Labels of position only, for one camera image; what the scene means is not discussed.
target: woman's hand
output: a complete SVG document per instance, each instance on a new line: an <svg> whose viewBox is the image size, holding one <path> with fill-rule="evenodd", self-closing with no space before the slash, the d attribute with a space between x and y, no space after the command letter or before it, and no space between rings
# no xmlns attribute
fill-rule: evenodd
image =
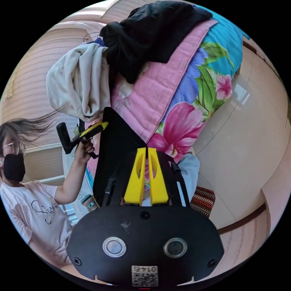
<svg viewBox="0 0 291 291"><path fill-rule="evenodd" d="M89 154L94 150L95 148L93 147L91 140L87 141L85 144L80 142L76 148L74 160L78 163L87 164L91 157Z"/></svg>

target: pile of clothes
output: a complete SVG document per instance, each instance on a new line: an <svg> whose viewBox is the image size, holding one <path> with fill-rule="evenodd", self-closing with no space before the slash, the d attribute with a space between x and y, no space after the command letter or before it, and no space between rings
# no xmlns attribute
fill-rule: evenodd
<svg viewBox="0 0 291 291"><path fill-rule="evenodd" d="M51 67L46 78L51 107L85 122L98 119L110 106L117 74L134 84L146 62L167 63L190 31L210 18L207 10L187 3L157 1L107 24L102 38L82 43Z"/></svg>

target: black face mask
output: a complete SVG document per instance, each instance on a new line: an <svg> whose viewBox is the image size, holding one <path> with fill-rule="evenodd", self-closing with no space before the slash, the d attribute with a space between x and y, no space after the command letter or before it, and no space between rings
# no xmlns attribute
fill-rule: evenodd
<svg viewBox="0 0 291 291"><path fill-rule="evenodd" d="M22 182L25 175L23 155L7 154L3 162L3 174L8 181Z"/></svg>

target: beige cloth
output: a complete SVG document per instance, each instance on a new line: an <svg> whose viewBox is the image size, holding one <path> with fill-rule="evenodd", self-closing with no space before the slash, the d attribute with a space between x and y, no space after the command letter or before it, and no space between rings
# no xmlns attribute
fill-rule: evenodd
<svg viewBox="0 0 291 291"><path fill-rule="evenodd" d="M51 107L92 122L110 106L107 47L83 43L62 56L49 70L46 89Z"/></svg>

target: striped rug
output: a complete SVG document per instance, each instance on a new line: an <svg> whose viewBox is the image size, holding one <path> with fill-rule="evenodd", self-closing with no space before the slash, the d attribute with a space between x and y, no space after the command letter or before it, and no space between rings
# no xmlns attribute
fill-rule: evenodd
<svg viewBox="0 0 291 291"><path fill-rule="evenodd" d="M197 186L190 207L209 218L214 202L215 194L213 191Z"/></svg>

